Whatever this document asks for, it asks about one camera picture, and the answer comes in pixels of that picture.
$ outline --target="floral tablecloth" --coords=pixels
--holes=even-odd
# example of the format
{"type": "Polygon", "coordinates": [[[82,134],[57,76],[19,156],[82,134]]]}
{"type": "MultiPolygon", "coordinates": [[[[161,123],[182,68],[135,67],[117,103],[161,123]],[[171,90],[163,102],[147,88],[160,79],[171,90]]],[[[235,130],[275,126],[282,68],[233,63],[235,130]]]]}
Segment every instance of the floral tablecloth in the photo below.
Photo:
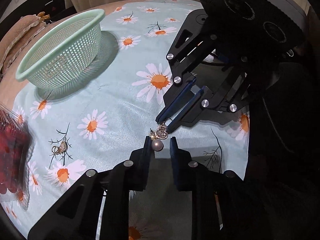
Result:
{"type": "MultiPolygon", "coordinates": [[[[1,204],[25,237],[84,171],[112,169],[143,147],[150,128],[157,127],[163,94],[172,85],[166,54],[187,15],[198,8],[201,4],[191,0],[150,0],[119,7],[100,23],[101,51],[88,70],[89,80],[57,93],[28,84],[18,94],[13,111],[19,121],[28,122],[34,139],[25,172],[28,183],[16,194],[17,200],[1,204]],[[62,142],[68,155],[52,155],[62,142]]],[[[243,178],[249,112],[216,114],[220,115],[216,122],[180,127],[171,136],[196,160],[217,170],[221,152],[216,150],[214,133],[223,151],[221,171],[231,169],[243,178]]],[[[132,239],[190,237],[190,193],[177,192],[172,180],[167,139],[164,150],[152,159],[147,190],[131,195],[132,239]]]]}

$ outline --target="circular lens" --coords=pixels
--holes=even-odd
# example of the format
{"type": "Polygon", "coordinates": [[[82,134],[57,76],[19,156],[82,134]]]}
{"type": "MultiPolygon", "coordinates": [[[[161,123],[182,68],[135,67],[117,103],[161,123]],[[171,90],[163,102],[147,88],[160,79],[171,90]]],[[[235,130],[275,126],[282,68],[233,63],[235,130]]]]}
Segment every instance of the circular lens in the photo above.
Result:
{"type": "Polygon", "coordinates": [[[269,36],[274,40],[278,41],[279,43],[285,43],[287,41],[284,32],[274,23],[265,22],[263,24],[263,27],[265,31],[269,34],[269,36]]]}
{"type": "Polygon", "coordinates": [[[228,8],[237,15],[247,20],[254,19],[254,11],[245,1],[242,0],[224,0],[228,8]]]}

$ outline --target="package of red fruit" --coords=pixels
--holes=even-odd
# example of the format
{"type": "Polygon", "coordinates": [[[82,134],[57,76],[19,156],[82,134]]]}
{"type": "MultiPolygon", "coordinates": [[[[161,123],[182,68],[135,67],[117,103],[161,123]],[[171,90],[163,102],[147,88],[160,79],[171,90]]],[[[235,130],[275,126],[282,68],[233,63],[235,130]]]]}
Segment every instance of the package of red fruit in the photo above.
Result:
{"type": "Polygon", "coordinates": [[[16,200],[23,187],[30,138],[26,124],[0,104],[0,202],[16,200]]]}

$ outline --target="basket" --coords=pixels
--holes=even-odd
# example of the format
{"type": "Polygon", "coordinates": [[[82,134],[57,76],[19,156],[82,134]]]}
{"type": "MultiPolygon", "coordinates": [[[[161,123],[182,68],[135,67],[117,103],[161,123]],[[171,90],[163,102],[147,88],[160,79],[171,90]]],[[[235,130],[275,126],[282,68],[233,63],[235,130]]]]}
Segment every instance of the basket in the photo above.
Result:
{"type": "Polygon", "coordinates": [[[100,49],[103,9],[77,14],[48,31],[21,60],[16,79],[57,89],[83,75],[100,49]]]}

